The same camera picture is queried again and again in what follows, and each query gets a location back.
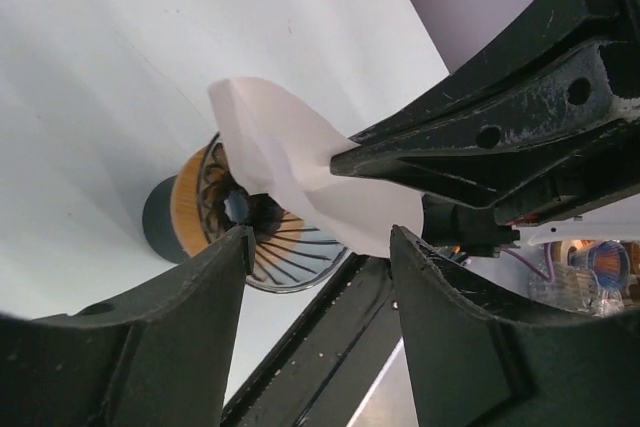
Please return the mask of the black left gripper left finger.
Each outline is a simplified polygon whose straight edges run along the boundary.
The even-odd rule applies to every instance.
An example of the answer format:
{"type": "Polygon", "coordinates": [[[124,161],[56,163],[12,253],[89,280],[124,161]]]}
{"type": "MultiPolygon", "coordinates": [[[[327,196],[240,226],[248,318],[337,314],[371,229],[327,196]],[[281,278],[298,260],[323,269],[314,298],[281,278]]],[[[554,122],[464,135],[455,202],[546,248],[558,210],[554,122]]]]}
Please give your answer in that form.
{"type": "Polygon", "coordinates": [[[254,236],[197,256],[78,314],[1,319],[5,426],[216,426],[254,236]]]}

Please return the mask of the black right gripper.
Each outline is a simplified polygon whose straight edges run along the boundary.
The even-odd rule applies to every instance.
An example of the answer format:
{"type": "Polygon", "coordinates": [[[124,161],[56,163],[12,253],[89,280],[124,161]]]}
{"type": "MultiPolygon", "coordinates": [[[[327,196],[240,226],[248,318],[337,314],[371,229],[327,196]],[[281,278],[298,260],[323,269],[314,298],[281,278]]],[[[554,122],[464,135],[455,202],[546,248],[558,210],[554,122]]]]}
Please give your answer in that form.
{"type": "Polygon", "coordinates": [[[451,236],[505,243],[520,227],[585,214],[639,189],[639,0],[502,93],[332,158],[333,174],[445,199],[451,236]]]}

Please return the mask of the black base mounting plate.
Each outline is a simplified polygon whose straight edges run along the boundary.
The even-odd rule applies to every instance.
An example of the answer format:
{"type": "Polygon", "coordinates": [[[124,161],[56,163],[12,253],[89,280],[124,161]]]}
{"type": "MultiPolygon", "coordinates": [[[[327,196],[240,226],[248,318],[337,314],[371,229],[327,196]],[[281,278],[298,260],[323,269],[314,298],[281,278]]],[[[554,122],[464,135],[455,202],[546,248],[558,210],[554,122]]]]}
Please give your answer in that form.
{"type": "Polygon", "coordinates": [[[388,261],[351,255],[226,403],[224,426],[345,426],[401,339],[388,261]]]}

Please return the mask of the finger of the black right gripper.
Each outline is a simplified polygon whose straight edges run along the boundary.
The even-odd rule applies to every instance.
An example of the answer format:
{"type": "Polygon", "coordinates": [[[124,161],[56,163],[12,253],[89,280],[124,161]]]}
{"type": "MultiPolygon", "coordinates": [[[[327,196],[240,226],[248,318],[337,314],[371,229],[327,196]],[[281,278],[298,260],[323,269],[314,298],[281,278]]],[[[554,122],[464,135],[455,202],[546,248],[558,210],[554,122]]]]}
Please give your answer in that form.
{"type": "Polygon", "coordinates": [[[443,81],[351,139],[366,145],[502,93],[580,44],[607,36],[621,11],[621,0],[534,0],[443,81]]]}

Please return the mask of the smoked glass dripper cone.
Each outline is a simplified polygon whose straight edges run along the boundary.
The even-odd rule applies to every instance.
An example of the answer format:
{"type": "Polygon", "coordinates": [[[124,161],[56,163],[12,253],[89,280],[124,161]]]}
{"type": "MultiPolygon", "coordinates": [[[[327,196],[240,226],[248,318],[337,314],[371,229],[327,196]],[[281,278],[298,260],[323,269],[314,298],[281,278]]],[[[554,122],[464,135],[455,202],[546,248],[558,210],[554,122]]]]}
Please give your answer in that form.
{"type": "Polygon", "coordinates": [[[231,175],[219,134],[204,150],[196,181],[196,207],[206,240],[243,225],[253,230],[254,266],[247,283],[270,293],[299,292],[324,281],[349,250],[283,209],[267,194],[249,194],[231,175]]]}

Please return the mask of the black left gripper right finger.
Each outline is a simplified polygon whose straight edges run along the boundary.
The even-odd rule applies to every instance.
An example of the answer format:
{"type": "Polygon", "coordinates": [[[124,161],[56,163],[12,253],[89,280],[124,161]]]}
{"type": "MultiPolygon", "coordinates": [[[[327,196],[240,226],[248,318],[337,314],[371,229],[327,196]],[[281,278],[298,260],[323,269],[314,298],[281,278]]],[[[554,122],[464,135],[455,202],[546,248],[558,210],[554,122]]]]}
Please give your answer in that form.
{"type": "Polygon", "coordinates": [[[422,426],[635,426],[639,313],[598,318],[506,290],[404,227],[391,270],[422,426]]]}

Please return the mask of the white paper coffee filter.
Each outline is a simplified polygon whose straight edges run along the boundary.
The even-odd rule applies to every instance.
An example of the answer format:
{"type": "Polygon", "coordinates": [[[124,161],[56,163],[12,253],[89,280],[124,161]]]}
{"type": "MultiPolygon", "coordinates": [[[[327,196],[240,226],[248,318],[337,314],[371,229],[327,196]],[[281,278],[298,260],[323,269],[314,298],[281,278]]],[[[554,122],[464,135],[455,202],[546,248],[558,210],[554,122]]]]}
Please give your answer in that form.
{"type": "Polygon", "coordinates": [[[355,144],[299,97],[268,80],[236,77],[209,87],[234,180],[361,255],[387,258],[393,226],[421,234],[419,191],[331,173],[355,144]]]}

